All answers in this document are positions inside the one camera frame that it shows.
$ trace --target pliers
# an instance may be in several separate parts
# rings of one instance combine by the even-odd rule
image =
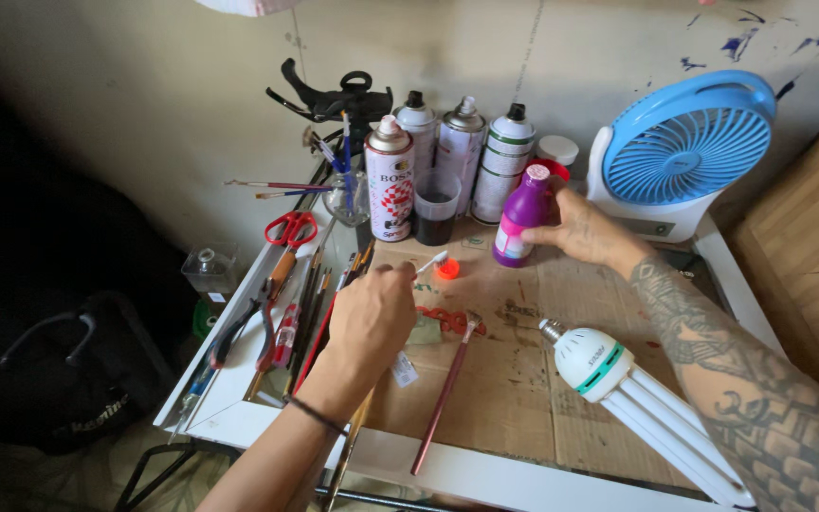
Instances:
[[[262,321],[264,322],[264,348],[261,349],[261,355],[257,360],[261,361],[272,346],[274,346],[274,324],[270,320],[270,291],[273,288],[274,280],[267,278],[261,285],[257,296],[254,299],[248,299],[251,304],[248,309],[242,313],[227,329],[222,332],[214,341],[214,347],[210,352],[210,367],[218,370],[223,367],[227,361],[229,351],[232,349],[234,341],[238,338],[239,333],[245,328],[251,317],[260,312]]]

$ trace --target orange bottle cap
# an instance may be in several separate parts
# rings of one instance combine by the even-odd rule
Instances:
[[[438,274],[438,277],[441,279],[454,279],[457,277],[457,274],[461,273],[461,264],[453,258],[448,258],[447,262],[444,262],[443,265],[435,269],[435,273]]]

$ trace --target black wristband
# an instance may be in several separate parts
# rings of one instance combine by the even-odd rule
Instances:
[[[301,409],[301,411],[303,413],[308,414],[315,421],[321,423],[321,425],[324,425],[325,427],[327,427],[330,430],[336,432],[340,436],[347,436],[348,435],[346,429],[340,428],[339,426],[337,426],[336,423],[328,420],[327,418],[322,416],[318,411],[316,411],[315,409],[312,409],[311,407],[306,405],[305,402],[302,402],[301,400],[299,400],[298,398],[296,398],[292,394],[284,394],[283,395],[283,403],[292,403],[293,405],[296,406],[296,408]]]

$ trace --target plastic measuring cup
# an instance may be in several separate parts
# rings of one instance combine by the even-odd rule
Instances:
[[[461,180],[453,172],[420,172],[413,181],[416,239],[422,245],[438,246],[450,241],[454,230]]]

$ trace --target white fan base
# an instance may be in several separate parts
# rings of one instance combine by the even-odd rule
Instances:
[[[602,127],[592,143],[590,169],[586,175],[587,201],[621,220],[641,238],[677,243],[693,237],[706,209],[725,188],[677,204],[640,205],[619,201],[611,195],[605,186],[605,180],[602,179],[602,160],[611,144],[611,136],[611,127]]]

